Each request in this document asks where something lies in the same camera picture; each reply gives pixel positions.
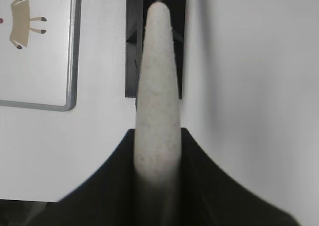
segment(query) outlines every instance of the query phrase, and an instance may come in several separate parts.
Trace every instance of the framed picture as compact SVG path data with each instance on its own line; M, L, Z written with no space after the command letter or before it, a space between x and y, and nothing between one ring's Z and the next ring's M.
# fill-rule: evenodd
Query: framed picture
M0 0L0 105L76 104L81 0Z

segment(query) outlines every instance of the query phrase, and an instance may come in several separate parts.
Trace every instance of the gray speckled object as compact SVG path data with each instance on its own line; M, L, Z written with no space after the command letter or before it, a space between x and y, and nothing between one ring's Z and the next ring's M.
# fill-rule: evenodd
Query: gray speckled object
M174 225L181 136L170 13L149 11L138 94L134 165L138 225Z

